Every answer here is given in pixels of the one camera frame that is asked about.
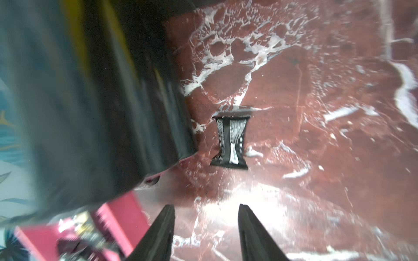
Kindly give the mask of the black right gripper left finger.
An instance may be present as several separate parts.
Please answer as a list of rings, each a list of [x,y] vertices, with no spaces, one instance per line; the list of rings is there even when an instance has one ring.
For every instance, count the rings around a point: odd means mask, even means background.
[[[126,261],[170,261],[175,227],[175,208],[167,204]]]

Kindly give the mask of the black drawer cabinet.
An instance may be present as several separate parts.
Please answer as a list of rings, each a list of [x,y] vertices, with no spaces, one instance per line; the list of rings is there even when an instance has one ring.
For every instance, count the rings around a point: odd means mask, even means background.
[[[197,152],[161,15],[1,2],[1,227],[96,209]]]

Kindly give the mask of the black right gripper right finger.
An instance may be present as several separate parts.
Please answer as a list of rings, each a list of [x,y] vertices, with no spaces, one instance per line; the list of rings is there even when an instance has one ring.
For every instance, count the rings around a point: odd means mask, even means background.
[[[238,229],[244,261],[289,261],[246,204],[239,206]]]

